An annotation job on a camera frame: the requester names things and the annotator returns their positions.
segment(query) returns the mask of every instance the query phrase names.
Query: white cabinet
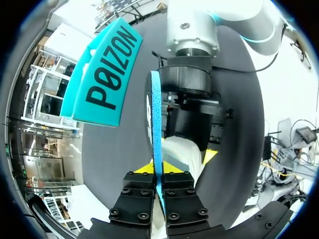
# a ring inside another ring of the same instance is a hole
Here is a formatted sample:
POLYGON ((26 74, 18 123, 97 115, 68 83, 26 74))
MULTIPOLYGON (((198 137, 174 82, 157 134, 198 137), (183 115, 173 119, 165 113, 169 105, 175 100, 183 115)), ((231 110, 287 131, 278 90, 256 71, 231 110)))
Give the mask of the white cabinet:
POLYGON ((92 38, 66 24, 61 24, 44 45, 44 50, 78 62, 92 38))

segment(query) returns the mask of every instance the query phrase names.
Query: teal shoe box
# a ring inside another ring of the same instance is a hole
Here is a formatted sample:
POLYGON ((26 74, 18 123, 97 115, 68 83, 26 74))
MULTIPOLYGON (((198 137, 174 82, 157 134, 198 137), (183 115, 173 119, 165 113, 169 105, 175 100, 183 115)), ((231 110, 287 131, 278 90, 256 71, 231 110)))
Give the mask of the teal shoe box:
POLYGON ((84 123, 118 126, 142 40, 122 18, 97 35, 74 68, 60 115, 84 123))

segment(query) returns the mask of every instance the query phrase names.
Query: yellow padding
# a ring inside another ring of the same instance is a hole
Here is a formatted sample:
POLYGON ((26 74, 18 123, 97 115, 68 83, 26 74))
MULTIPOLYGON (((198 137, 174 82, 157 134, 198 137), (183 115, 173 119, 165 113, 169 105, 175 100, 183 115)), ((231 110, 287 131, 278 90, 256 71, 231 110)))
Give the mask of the yellow padding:
MULTIPOLYGON (((176 168, 175 166, 171 165, 170 163, 167 163, 166 161, 163 162, 163 167, 164 167, 164 173, 182 173, 180 169, 176 168)), ((138 169, 135 171, 136 173, 154 173, 154 166, 153 166, 153 161, 149 163, 148 165, 145 165, 144 167, 138 169)))
POLYGON ((218 152, 214 150, 206 150, 205 158, 203 164, 206 165, 218 152))
POLYGON ((144 167, 135 171, 135 173, 144 173, 144 172, 154 173, 153 161, 149 163, 148 165, 145 165, 144 167))
POLYGON ((182 173, 179 168, 176 168, 175 166, 171 165, 170 163, 167 163, 166 161, 163 161, 163 168, 164 168, 164 173, 182 173))

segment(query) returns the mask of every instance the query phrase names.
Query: laboratory room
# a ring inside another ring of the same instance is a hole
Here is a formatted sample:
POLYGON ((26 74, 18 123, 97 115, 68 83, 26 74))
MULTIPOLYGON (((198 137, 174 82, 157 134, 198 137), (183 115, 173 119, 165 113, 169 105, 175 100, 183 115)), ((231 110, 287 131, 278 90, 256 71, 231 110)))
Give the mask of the laboratory room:
POLYGON ((0 87, 25 230, 285 238, 315 191, 317 72, 271 0, 43 0, 0 87))

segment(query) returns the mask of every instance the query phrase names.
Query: black platform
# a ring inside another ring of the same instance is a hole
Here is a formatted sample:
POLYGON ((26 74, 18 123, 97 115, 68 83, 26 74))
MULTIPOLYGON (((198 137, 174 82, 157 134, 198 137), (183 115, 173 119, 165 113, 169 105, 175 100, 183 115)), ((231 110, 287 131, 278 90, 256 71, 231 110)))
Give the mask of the black platform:
MULTIPOLYGON (((144 90, 148 71, 158 60, 151 51, 168 56, 166 14, 145 20, 134 27, 143 37, 117 128, 86 124, 82 142, 84 183, 108 208, 113 207, 122 189, 122 179, 149 163, 144 115, 144 90)), ((254 70, 240 36, 227 27, 218 27, 220 53, 213 64, 254 70)), ((224 126, 221 149, 211 160, 197 184, 197 192, 209 212, 211 226, 228 228, 244 207, 255 184, 263 150, 264 110, 256 74, 225 70, 213 72, 213 88, 221 94, 225 108, 235 117, 224 126)))

